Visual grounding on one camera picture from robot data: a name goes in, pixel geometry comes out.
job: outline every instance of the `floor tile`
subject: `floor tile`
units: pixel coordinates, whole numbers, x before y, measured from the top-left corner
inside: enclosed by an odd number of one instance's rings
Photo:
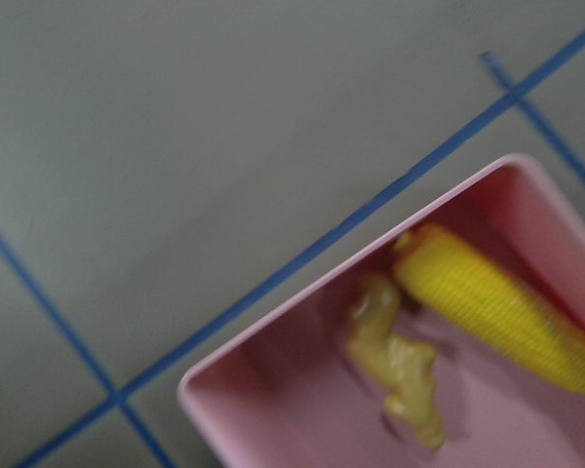
[[[585,162],[585,51],[529,97]]]
[[[118,410],[42,461],[40,468],[156,468],[160,465]]]
[[[12,466],[104,397],[0,258],[0,466]]]
[[[512,152],[523,152],[536,158],[585,219],[585,188],[583,185],[574,174],[566,170],[558,156],[530,128],[518,110],[508,111],[488,128],[468,140],[436,169],[420,179],[402,195],[376,212],[364,224],[249,309],[239,320],[216,333],[194,353],[186,356],[161,377],[136,393],[134,396],[135,407],[143,419],[148,421],[167,450],[174,455],[178,465],[186,467],[218,466],[204,443],[196,436],[194,428],[176,402],[176,388],[187,369],[216,349],[218,345],[300,291],[304,286],[318,279],[340,261],[357,252],[407,216],[412,215],[489,162]],[[313,203],[321,203],[318,195]],[[330,199],[322,206],[325,207],[323,216],[329,218],[332,225],[335,225],[337,221],[332,220],[332,217],[335,217],[332,215],[332,211],[338,211],[341,205],[337,203],[336,199]],[[291,219],[289,229],[307,223],[307,221],[303,221],[303,212],[295,214],[295,216],[296,218]],[[312,240],[309,233],[304,232],[302,227],[298,227],[297,235],[307,243]],[[281,250],[287,249],[284,237],[277,240],[277,246]]]

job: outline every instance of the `gray surface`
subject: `gray surface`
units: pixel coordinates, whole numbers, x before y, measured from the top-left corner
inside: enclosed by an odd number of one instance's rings
[[[479,53],[521,77],[584,27],[585,1],[0,2],[0,229],[121,385],[497,99]],[[585,156],[585,52],[534,96]],[[511,151],[585,217],[511,111],[135,396],[175,461],[216,466],[176,406],[190,364]],[[0,466],[102,396],[4,270]],[[107,418],[47,464],[150,466]]]

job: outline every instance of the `toy ginger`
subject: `toy ginger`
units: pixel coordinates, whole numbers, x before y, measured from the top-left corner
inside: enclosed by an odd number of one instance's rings
[[[408,423],[421,444],[438,449],[445,435],[431,374],[437,352],[428,343],[392,333],[402,295],[389,277],[367,276],[360,285],[362,294],[349,310],[347,354],[390,391],[386,410]]]
[[[395,254],[392,274],[405,293],[526,369],[585,395],[585,332],[539,292],[439,224],[403,235]]]

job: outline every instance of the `yellow corn cob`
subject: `yellow corn cob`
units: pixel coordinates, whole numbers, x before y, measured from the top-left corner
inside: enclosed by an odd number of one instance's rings
[[[585,332],[540,293],[438,224],[395,246],[395,281],[523,367],[585,395]]]

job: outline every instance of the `gray floor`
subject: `gray floor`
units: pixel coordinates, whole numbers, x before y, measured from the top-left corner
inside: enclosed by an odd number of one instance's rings
[[[116,388],[338,225],[585,29],[585,0],[0,2],[0,238]],[[585,162],[585,50],[528,96]],[[585,184],[511,108],[130,398],[176,466],[219,466],[181,375],[497,157]],[[0,466],[106,399],[0,254]],[[39,466],[159,466],[118,409]]]

